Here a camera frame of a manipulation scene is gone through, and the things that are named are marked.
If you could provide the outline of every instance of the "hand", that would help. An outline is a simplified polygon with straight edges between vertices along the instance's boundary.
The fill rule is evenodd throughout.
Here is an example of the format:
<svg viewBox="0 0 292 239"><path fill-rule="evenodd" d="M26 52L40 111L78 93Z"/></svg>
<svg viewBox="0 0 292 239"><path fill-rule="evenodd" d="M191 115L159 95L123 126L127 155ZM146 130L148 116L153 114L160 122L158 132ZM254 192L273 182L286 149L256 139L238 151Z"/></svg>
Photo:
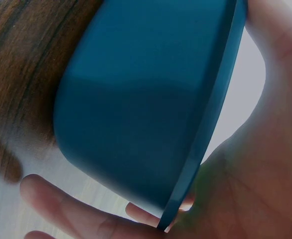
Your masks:
<svg viewBox="0 0 292 239"><path fill-rule="evenodd" d="M292 239L292 13L280 0L249 0L247 27L266 62L264 92L248 121L202 165L195 203L169 233L132 204L127 213L142 224L85 205L35 175L21 183L22 197L77 239Z"/></svg>

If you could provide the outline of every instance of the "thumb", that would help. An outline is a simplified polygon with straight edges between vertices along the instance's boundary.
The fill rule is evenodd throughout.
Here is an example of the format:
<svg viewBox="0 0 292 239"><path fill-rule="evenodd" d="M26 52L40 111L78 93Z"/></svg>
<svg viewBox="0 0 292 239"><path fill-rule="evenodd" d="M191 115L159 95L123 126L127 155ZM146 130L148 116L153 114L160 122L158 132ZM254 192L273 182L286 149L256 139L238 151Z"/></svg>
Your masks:
<svg viewBox="0 0 292 239"><path fill-rule="evenodd" d="M266 63L292 56L292 10L282 0L248 0L247 28Z"/></svg>

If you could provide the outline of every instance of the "blue bowl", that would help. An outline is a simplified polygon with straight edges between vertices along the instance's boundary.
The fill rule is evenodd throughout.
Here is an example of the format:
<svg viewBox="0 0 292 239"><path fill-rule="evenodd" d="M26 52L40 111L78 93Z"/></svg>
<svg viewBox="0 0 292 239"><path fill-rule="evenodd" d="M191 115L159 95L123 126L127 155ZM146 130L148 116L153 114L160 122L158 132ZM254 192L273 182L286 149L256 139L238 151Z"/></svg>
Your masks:
<svg viewBox="0 0 292 239"><path fill-rule="evenodd" d="M172 222L221 112L245 0L105 0L61 80L54 131L76 167Z"/></svg>

